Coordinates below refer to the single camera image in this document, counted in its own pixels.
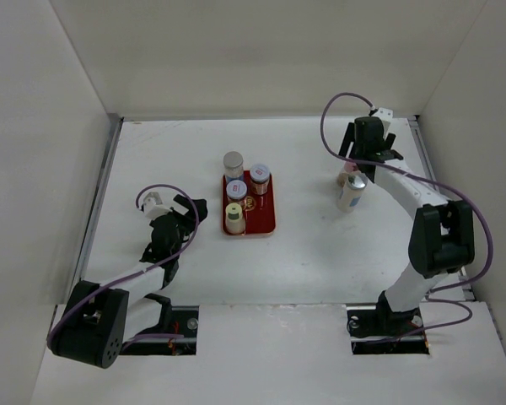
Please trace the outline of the pink cap bottle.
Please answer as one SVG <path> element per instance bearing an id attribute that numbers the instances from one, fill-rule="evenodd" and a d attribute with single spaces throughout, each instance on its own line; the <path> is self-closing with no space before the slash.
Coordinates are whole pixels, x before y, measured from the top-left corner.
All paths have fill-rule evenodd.
<path id="1" fill-rule="evenodd" d="M 354 163 L 346 162 L 337 175 L 336 183 L 339 187 L 344 187 L 347 182 L 347 178 L 350 175 L 356 175 L 359 173 L 360 170 L 357 165 Z"/>

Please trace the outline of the cream yellow cap bottle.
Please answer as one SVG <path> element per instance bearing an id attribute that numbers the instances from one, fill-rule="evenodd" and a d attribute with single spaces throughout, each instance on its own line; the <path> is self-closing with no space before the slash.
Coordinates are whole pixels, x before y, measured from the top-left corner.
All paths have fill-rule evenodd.
<path id="1" fill-rule="evenodd" d="M 232 202 L 225 209 L 225 228 L 231 235 L 241 235 L 245 232 L 245 218 L 239 203 Z"/>

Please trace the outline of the small jar red label lid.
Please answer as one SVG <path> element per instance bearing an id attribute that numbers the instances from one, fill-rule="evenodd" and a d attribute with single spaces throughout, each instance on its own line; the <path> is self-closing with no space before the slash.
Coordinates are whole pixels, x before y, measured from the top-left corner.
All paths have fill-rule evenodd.
<path id="1" fill-rule="evenodd" d="M 237 203 L 242 208 L 246 206 L 247 185 L 242 180 L 232 180 L 225 187 L 228 203 Z"/>

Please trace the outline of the silver cap white bottle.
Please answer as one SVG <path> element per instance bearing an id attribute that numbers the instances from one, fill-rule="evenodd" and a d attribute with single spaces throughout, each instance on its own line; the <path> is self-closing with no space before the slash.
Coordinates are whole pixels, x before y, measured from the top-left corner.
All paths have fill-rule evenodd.
<path id="1" fill-rule="evenodd" d="M 350 174 L 339 194 L 337 207 L 345 213 L 352 212 L 358 205 L 368 182 L 369 180 L 364 174 Z"/>

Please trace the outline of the tall blue label spice bottle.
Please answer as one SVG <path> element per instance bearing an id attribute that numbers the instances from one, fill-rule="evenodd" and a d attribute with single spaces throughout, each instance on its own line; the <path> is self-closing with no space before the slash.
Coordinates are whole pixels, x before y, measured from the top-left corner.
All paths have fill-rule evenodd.
<path id="1" fill-rule="evenodd" d="M 224 177 L 227 182 L 244 179 L 243 156 L 237 151 L 229 151 L 223 157 Z"/>

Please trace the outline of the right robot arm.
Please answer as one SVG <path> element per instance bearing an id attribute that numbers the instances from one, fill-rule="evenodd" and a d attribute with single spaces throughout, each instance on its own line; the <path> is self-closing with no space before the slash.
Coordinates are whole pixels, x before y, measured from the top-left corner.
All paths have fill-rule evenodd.
<path id="1" fill-rule="evenodd" d="M 358 318 L 358 331 L 395 336 L 419 326 L 419 305 L 441 280 L 475 258 L 473 212 L 449 200 L 414 174 L 394 150 L 396 136 L 380 118 L 363 116 L 349 124 L 340 149 L 370 182 L 388 192 L 412 219 L 409 264 L 379 295 L 375 308 Z"/>

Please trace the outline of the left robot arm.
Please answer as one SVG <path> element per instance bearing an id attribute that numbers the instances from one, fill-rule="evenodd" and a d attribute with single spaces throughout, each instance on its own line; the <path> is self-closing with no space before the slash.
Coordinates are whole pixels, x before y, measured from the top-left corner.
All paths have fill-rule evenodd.
<path id="1" fill-rule="evenodd" d="M 199 310 L 162 294 L 200 223 L 207 202 L 177 194 L 166 205 L 156 192 L 137 201 L 151 229 L 139 263 L 102 282 L 79 281 L 47 347 L 64 359 L 107 369 L 121 355 L 196 354 Z"/>

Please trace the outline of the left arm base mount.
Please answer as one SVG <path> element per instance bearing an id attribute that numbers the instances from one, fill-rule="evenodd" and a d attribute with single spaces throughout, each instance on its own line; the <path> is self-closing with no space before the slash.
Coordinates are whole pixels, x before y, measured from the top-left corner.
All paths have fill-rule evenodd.
<path id="1" fill-rule="evenodd" d="M 200 308 L 149 294 L 127 312 L 121 349 L 130 356 L 195 355 Z"/>

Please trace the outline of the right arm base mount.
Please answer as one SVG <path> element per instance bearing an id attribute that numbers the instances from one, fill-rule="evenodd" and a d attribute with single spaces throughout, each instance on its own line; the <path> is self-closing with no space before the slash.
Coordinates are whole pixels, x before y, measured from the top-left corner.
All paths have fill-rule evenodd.
<path id="1" fill-rule="evenodd" d="M 355 355 L 429 354 L 419 309 L 384 318 L 374 306 L 347 308 L 347 332 Z"/>

